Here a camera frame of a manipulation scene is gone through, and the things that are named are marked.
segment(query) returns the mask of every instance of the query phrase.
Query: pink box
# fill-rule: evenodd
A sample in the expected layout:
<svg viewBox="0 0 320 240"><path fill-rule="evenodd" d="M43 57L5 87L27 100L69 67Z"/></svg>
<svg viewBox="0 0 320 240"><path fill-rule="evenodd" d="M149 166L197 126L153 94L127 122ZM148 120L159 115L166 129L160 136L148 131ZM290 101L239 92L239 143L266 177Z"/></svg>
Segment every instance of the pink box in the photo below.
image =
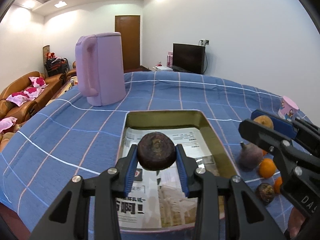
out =
<svg viewBox="0 0 320 240"><path fill-rule="evenodd" d="M172 68L173 52L168 52L167 55L167 67Z"/></svg>
<svg viewBox="0 0 320 240"><path fill-rule="evenodd" d="M281 106L278 111L278 115L285 120L292 119L292 117L298 112L299 107L288 97L281 99Z"/></svg>

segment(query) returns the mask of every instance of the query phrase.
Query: dried fruit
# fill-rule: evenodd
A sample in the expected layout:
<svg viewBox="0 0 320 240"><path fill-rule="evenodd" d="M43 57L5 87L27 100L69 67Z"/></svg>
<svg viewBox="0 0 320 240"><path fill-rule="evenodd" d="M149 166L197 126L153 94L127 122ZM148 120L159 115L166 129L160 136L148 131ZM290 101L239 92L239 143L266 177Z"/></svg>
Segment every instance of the dried fruit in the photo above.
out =
<svg viewBox="0 0 320 240"><path fill-rule="evenodd" d="M269 183L261 183L256 189L256 196L263 204L268 205L273 201L276 194L273 187Z"/></svg>
<svg viewBox="0 0 320 240"><path fill-rule="evenodd" d="M148 133L138 143L137 159L146 170L164 170L176 160L175 146L163 133Z"/></svg>
<svg viewBox="0 0 320 240"><path fill-rule="evenodd" d="M242 148L239 157L240 165L249 170L253 170L263 159L262 150L253 143L244 144L240 142L240 145Z"/></svg>
<svg viewBox="0 0 320 240"><path fill-rule="evenodd" d="M273 122L270 119L270 117L268 117L266 115L260 115L257 118L255 118L254 121L270 128L270 129L273 129Z"/></svg>
<svg viewBox="0 0 320 240"><path fill-rule="evenodd" d="M271 178L276 172L276 165L273 160L269 158L263 159L259 166L259 174L261 177L268 179Z"/></svg>
<svg viewBox="0 0 320 240"><path fill-rule="evenodd" d="M278 179L276 179L275 184L273 186L273 188L277 194L281 194L281 192L280 192L281 185L282 185L282 177L279 177Z"/></svg>

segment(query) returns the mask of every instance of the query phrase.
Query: white box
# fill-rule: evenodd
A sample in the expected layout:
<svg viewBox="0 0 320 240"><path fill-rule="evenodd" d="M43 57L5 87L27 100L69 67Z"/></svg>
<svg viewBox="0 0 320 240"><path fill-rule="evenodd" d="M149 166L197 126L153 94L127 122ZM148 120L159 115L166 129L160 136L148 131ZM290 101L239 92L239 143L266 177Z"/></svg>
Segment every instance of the white box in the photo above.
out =
<svg viewBox="0 0 320 240"><path fill-rule="evenodd" d="M173 71L172 68L166 66L155 66L153 67L156 71Z"/></svg>

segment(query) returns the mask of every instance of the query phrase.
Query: orange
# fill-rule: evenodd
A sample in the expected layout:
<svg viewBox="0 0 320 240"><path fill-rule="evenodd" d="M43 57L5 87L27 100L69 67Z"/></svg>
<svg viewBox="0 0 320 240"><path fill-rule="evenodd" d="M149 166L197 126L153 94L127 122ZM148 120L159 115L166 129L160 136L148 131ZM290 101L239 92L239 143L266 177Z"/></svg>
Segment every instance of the orange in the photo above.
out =
<svg viewBox="0 0 320 240"><path fill-rule="evenodd" d="M273 174L276 172L276 165L274 164L273 160L269 158L263 159L259 166L259 173L260 175L265 178L271 178Z"/></svg>
<svg viewBox="0 0 320 240"><path fill-rule="evenodd" d="M273 129L273 122L270 117L266 115L260 115L254 119L255 122L262 124L270 129Z"/></svg>
<svg viewBox="0 0 320 240"><path fill-rule="evenodd" d="M275 184L274 184L274 186L273 186L273 188L275 189L275 192L276 192L277 194L281 194L281 193L280 193L280 187L281 187L281 185L282 185L282 178L279 177L278 179L276 179Z"/></svg>

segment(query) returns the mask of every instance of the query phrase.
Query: kettle handle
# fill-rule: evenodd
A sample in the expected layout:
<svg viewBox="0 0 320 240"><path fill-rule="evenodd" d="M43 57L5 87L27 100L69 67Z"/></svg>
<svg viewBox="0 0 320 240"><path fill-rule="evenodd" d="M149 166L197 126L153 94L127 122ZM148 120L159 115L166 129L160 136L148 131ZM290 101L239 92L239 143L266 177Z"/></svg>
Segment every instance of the kettle handle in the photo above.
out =
<svg viewBox="0 0 320 240"><path fill-rule="evenodd" d="M90 74L93 73L93 70L91 69L92 64L89 62L93 48L96 46L96 41L97 37L95 35L90 35L81 37L76 45L79 90L85 97L94 97L98 95L98 91L90 86L90 84L94 84L94 80L93 75Z"/></svg>

